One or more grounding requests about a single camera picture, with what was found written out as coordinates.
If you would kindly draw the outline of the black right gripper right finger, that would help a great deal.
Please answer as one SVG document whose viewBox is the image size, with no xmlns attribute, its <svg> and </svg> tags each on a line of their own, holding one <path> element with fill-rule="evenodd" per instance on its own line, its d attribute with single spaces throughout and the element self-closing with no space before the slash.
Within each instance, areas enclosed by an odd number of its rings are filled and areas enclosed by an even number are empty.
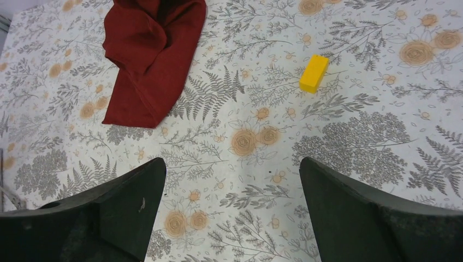
<svg viewBox="0 0 463 262">
<path fill-rule="evenodd" d="M 306 157 L 300 178 L 323 261 L 462 261 L 462 212 L 407 200 Z"/>
</svg>

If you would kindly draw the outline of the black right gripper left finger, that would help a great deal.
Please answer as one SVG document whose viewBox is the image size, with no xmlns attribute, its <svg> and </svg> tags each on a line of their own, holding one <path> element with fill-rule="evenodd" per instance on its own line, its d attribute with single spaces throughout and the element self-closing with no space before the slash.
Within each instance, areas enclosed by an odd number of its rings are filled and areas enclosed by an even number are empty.
<svg viewBox="0 0 463 262">
<path fill-rule="evenodd" d="M 155 158 L 38 209 L 1 213 L 1 261 L 144 261 L 166 173 Z"/>
</svg>

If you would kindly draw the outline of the dark red cloth napkin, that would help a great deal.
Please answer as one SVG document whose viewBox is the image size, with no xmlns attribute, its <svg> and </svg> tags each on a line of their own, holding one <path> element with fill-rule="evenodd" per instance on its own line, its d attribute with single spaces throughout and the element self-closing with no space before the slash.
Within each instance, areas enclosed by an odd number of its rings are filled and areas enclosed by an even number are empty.
<svg viewBox="0 0 463 262">
<path fill-rule="evenodd" d="M 154 128 L 180 97 L 206 18 L 205 1 L 114 1 L 105 56 L 119 69 L 104 124 Z"/>
</svg>

